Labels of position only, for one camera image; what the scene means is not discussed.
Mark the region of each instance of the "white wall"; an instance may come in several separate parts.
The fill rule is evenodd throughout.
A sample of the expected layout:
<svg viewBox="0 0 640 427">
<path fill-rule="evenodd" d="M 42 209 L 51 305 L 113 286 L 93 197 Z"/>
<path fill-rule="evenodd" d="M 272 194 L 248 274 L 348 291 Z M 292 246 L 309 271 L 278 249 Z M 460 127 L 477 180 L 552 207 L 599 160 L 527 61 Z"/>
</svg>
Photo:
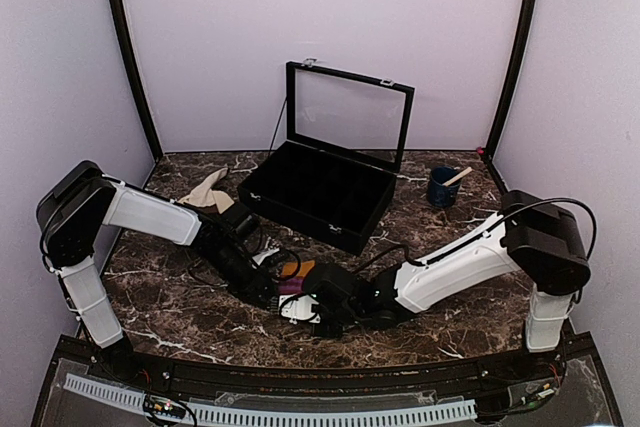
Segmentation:
<svg viewBox="0 0 640 427">
<path fill-rule="evenodd" d="M 496 164 L 510 188 L 595 210 L 593 277 L 572 318 L 593 333 L 629 425 L 640 425 L 639 102 L 640 0 L 538 0 Z"/>
<path fill-rule="evenodd" d="M 108 0 L 0 0 L 0 12 L 0 423 L 22 426 L 76 325 L 40 261 L 36 204 L 85 158 L 137 183 L 152 158 Z"/>
<path fill-rule="evenodd" d="M 284 63 L 417 88 L 407 146 L 484 145 L 521 0 L 125 0 L 165 150 L 264 149 Z"/>
</svg>

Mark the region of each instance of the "box lid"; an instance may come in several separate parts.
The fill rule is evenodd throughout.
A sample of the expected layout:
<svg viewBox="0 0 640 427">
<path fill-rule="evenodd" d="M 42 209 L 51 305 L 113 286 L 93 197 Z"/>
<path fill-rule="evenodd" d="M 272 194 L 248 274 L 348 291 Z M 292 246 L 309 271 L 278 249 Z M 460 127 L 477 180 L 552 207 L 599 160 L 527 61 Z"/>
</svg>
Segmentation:
<svg viewBox="0 0 640 427">
<path fill-rule="evenodd" d="M 288 62 L 287 139 L 398 173 L 414 88 Z"/>
</svg>

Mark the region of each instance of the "orange object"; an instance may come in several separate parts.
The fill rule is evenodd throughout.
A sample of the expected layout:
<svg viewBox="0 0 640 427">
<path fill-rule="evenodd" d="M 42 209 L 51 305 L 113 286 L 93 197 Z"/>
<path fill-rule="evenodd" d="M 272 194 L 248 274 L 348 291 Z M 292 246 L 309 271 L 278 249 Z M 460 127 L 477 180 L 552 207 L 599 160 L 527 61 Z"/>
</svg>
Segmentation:
<svg viewBox="0 0 640 427">
<path fill-rule="evenodd" d="M 302 262 L 300 265 L 300 272 L 296 274 L 296 277 L 305 277 L 311 269 L 313 269 L 316 265 L 315 260 L 308 260 L 307 262 Z M 282 267 L 282 277 L 287 277 L 293 274 L 296 271 L 296 267 L 298 266 L 297 262 L 287 262 Z"/>
</svg>

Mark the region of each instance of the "white slotted strip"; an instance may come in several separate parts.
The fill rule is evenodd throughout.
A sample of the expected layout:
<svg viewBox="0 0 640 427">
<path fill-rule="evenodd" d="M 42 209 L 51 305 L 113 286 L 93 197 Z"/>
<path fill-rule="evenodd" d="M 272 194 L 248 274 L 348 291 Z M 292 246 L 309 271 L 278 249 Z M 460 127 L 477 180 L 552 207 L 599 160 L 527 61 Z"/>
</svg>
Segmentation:
<svg viewBox="0 0 640 427">
<path fill-rule="evenodd" d="M 140 391 L 115 387 L 75 374 L 67 374 L 64 388 L 128 412 L 144 414 L 144 393 Z M 473 400 L 409 409 L 339 413 L 270 412 L 217 407 L 198 402 L 187 404 L 194 411 L 198 425 L 208 427 L 420 427 L 477 418 Z M 192 422 L 186 416 L 181 423 L 190 425 Z"/>
</svg>

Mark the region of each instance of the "box lid frame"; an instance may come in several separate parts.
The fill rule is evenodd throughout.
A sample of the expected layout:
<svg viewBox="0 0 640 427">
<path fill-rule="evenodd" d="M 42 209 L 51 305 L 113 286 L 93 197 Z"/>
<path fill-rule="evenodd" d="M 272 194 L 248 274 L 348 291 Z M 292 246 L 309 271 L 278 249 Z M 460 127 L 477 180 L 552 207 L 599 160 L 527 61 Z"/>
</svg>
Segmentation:
<svg viewBox="0 0 640 427">
<path fill-rule="evenodd" d="M 364 84 L 375 85 L 382 89 L 395 90 L 405 94 L 404 109 L 402 112 L 402 120 L 400 123 L 400 133 L 398 136 L 398 145 L 396 147 L 396 157 L 393 161 L 379 159 L 371 155 L 363 154 L 355 150 L 341 147 L 339 145 L 325 142 L 323 140 L 307 137 L 306 135 L 296 132 L 296 72 L 297 71 L 312 72 L 330 77 L 338 77 L 341 79 L 362 82 Z M 408 85 L 396 84 L 385 79 L 377 79 L 366 75 L 354 74 L 342 70 L 330 69 L 327 67 L 319 67 L 316 65 L 303 64 L 300 62 L 287 62 L 286 64 L 286 83 L 287 83 L 287 139 L 312 148 L 330 152 L 340 157 L 345 157 L 356 162 L 367 164 L 388 172 L 397 174 L 400 172 L 402 157 L 404 155 L 405 143 L 407 140 L 407 132 L 409 130 L 409 119 L 411 116 L 411 106 L 413 104 L 413 96 L 415 89 Z"/>
</svg>

